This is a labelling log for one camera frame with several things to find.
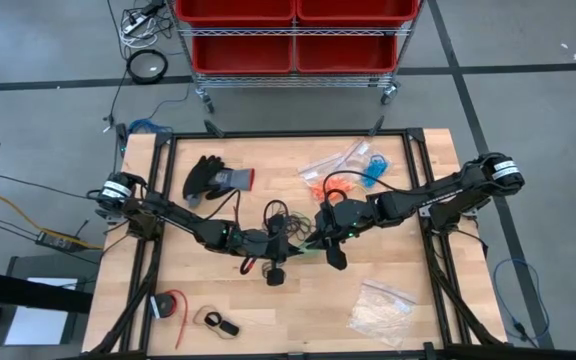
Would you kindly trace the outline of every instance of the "yellow cable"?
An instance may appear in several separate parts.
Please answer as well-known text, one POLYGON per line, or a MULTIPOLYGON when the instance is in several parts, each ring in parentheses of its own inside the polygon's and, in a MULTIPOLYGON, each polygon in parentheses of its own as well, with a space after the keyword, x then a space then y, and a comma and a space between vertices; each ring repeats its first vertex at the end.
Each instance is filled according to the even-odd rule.
POLYGON ((87 242, 85 242, 85 241, 81 241, 81 240, 79 240, 79 239, 76 239, 76 238, 74 238, 74 237, 72 237, 72 236, 63 235, 63 234, 54 232, 54 231, 52 231, 52 230, 50 230, 50 229, 46 229, 46 228, 44 228, 44 227, 41 227, 41 226, 39 226, 36 222, 32 221, 32 219, 29 218, 28 215, 26 215, 26 214, 25 214, 17 205, 15 205, 12 201, 6 199, 5 197, 3 197, 3 196, 1 196, 1 195, 0 195, 0 200, 3 201, 3 202, 5 202, 6 204, 8 204, 8 205, 9 205, 11 208, 13 208, 19 215, 21 215, 26 221, 28 221, 28 223, 30 223, 35 229, 37 229, 37 230, 39 230, 39 231, 43 231, 43 232, 45 232, 45 233, 48 234, 48 235, 52 235, 52 236, 54 236, 54 237, 57 237, 57 238, 60 238, 60 239, 64 239, 64 240, 70 241, 70 242, 72 242, 72 243, 79 244, 79 245, 81 245, 81 246, 83 246, 83 247, 86 247, 86 248, 88 248, 88 249, 103 250, 103 247, 101 247, 101 246, 92 245, 92 244, 89 244, 89 243, 87 243, 87 242))

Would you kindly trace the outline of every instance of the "desk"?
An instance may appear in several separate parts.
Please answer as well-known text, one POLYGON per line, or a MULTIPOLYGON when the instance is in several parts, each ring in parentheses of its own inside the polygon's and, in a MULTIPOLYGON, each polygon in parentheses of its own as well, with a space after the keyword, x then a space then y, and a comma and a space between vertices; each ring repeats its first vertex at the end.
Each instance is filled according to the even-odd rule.
MULTIPOLYGON (((435 178, 457 171, 459 162, 450 132, 447 129, 425 130, 424 135, 435 178)), ((154 135, 131 136, 122 171, 148 178, 154 139, 154 135)), ((242 193, 240 223, 243 229, 259 228, 265 204, 275 198, 286 202, 292 211, 312 217, 318 204, 296 169, 343 151, 356 139, 357 136, 327 136, 181 140, 176 146, 169 198, 183 206, 181 190, 189 170, 201 155, 213 154, 221 156, 229 167, 256 170, 253 190, 242 193)), ((383 180, 396 188, 408 189, 411 180, 402 139, 401 136, 378 136, 373 144, 393 162, 383 180)), ((162 151, 162 159, 166 159, 167 148, 162 151)), ((417 172, 423 178, 419 153, 417 149, 413 152, 417 158, 417 172)), ((158 191, 164 178, 164 162, 158 164, 158 191)), ((356 190, 351 197, 361 198, 362 194, 356 190)), ((208 215, 219 203, 203 201, 196 213, 208 215)), ((222 219, 233 217, 232 206, 225 206, 217 216, 222 219)), ((469 221, 462 221, 460 228, 476 234, 474 224, 469 221)), ((110 233, 106 247, 124 234, 123 228, 110 233)), ((451 234, 450 244, 463 299, 494 336, 505 340, 480 244, 458 233, 451 234)), ((126 303, 135 249, 136 241, 126 239, 104 256, 83 350, 97 345, 121 313, 126 303)), ((242 258, 210 253, 191 235, 166 225, 157 292, 183 291, 188 296, 189 319, 200 307, 214 305, 240 324, 242 332, 239 338, 225 341, 190 322, 181 346, 175 350, 180 325, 177 314, 152 322, 147 353, 157 356, 393 350, 346 328, 364 279, 383 282, 418 299, 402 350, 421 349, 424 342, 433 342, 440 348, 437 314, 417 218, 412 217, 398 227, 375 228, 358 239, 350 239, 343 250, 349 263, 344 271, 327 265, 323 252, 294 257, 284 266, 285 283, 268 287, 259 266, 247 276, 241 276, 238 269, 242 258)), ((452 337, 458 341, 454 311, 450 301, 447 298, 445 301, 452 337)), ((132 348, 138 344, 141 318, 138 312, 133 323, 136 330, 132 333, 132 348)))

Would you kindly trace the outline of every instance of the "plastic bag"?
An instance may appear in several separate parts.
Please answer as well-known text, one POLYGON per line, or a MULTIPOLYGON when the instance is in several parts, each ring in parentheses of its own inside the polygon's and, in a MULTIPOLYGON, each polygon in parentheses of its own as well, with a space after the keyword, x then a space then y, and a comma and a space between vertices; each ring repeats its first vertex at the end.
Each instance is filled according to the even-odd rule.
POLYGON ((348 327, 399 348, 408 334, 416 302, 411 295, 377 281, 364 280, 348 327))
MULTIPOLYGON (((343 159, 343 154, 336 153, 325 159, 316 161, 312 164, 297 169, 301 178, 310 187, 312 196, 317 201, 324 201, 324 180, 328 174, 339 168, 343 162, 343 159)), ((328 182, 326 182, 326 191, 336 189, 347 193, 353 188, 355 188, 355 183, 349 176, 347 176, 347 174, 333 175, 330 177, 330 179, 328 179, 328 182)), ((341 197, 341 195, 339 193, 333 192, 330 194, 329 199, 335 200, 338 197, 341 197)))
MULTIPOLYGON (((355 142, 342 156, 343 159, 335 170, 353 170, 380 178, 390 169, 390 161, 368 140, 355 142)), ((361 175, 349 174, 348 176, 365 190, 369 190, 376 183, 361 175)))

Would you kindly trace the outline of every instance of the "gray floor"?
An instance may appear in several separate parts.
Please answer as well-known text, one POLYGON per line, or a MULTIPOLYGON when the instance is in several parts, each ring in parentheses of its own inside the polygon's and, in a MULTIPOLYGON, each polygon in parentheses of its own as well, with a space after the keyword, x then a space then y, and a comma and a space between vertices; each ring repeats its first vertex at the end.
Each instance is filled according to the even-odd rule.
MULTIPOLYGON (((112 4, 119 13, 132 2, 112 4)), ((576 62, 576 1, 452 0, 439 6, 462 66, 576 62)), ((168 52, 180 50, 172 41, 159 45, 168 52)), ((181 56, 170 57, 170 62, 169 74, 188 74, 181 56)), ((428 8, 404 66, 447 66, 428 8)), ((122 73, 105 2, 0 0, 0 83, 109 79, 122 73)), ((509 206, 526 259, 540 273, 554 344, 576 349, 576 72, 465 79, 490 149, 513 156, 525 174, 527 185, 508 200, 509 206)), ((380 91, 373 89, 214 90, 217 112, 211 119, 224 130, 330 129, 368 127, 384 114, 386 127, 450 128, 460 159, 476 157, 453 77, 399 80, 403 88, 388 107, 379 104, 380 91)), ((160 101, 182 97, 187 86, 125 87, 117 101, 117 119, 130 122, 148 116, 160 101)), ((101 118, 108 114, 115 91, 0 91, 0 173, 76 193, 98 187, 112 167, 114 139, 102 134, 106 125, 101 118)), ((155 120, 177 131, 201 131, 205 118, 209 116, 191 93, 186 102, 162 108, 155 120)), ((0 193, 59 231, 73 232, 89 218, 82 237, 102 241, 104 226, 93 213, 94 204, 1 179, 0 193)), ((0 217, 19 223, 2 204, 0 217)), ((490 244, 492 271, 509 256, 493 206, 482 212, 481 235, 490 244)), ((0 231, 0 273, 11 256, 50 253, 0 231)), ((529 323, 510 267, 502 271, 500 287, 515 315, 529 323)), ((76 342, 68 349, 76 351, 76 342)), ((6 354, 21 358, 15 349, 0 358, 6 354)))

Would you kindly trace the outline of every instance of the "metal wire rack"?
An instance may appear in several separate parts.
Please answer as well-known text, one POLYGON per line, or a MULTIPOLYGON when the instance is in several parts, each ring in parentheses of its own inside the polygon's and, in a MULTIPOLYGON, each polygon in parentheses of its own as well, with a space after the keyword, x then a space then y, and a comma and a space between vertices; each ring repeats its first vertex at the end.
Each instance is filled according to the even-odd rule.
POLYGON ((175 16, 175 1, 166 0, 168 10, 178 34, 186 61, 190 65, 191 76, 196 85, 195 92, 204 103, 206 111, 213 113, 214 104, 208 88, 382 88, 381 103, 392 102, 401 87, 397 82, 397 72, 408 49, 417 26, 417 21, 425 5, 419 1, 417 16, 408 26, 398 28, 331 28, 299 27, 297 20, 289 28, 192 28, 175 16), (292 72, 285 75, 203 75, 195 72, 193 59, 186 42, 187 36, 403 36, 404 43, 397 56, 397 64, 392 72, 385 74, 302 74, 292 72))

